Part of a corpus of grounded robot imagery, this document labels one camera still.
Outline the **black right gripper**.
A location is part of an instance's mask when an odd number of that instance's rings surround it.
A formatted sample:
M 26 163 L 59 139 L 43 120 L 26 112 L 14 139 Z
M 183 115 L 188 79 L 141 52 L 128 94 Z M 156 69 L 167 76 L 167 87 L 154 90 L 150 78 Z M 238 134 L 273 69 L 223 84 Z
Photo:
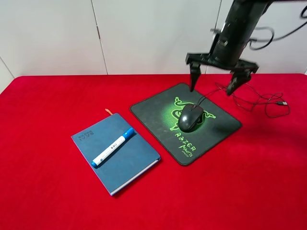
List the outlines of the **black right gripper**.
M 239 59 L 235 64 L 225 64 L 213 58 L 209 53 L 187 53 L 186 64 L 190 69 L 189 90 L 193 92 L 201 75 L 201 65 L 212 66 L 218 69 L 233 72 L 231 81 L 226 88 L 226 94 L 230 96 L 243 84 L 251 80 L 251 73 L 256 73 L 259 69 L 257 63 Z

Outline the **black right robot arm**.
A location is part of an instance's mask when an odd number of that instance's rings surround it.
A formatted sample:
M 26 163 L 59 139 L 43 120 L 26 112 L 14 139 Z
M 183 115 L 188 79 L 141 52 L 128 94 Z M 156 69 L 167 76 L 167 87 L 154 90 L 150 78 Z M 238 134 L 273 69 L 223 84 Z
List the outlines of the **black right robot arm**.
M 186 64 L 190 69 L 190 91 L 194 91 L 198 78 L 201 75 L 201 66 L 212 66 L 228 70 L 232 78 L 226 88 L 227 95 L 231 95 L 243 84 L 251 80 L 251 74 L 259 69 L 257 63 L 240 59 L 247 45 L 261 42 L 265 46 L 282 40 L 295 33 L 306 24 L 303 23 L 289 33 L 275 37 L 274 30 L 269 40 L 251 38 L 254 30 L 258 30 L 257 23 L 261 16 L 271 6 L 271 0 L 235 0 L 232 2 L 222 29 L 213 29 L 214 39 L 208 53 L 188 53 Z

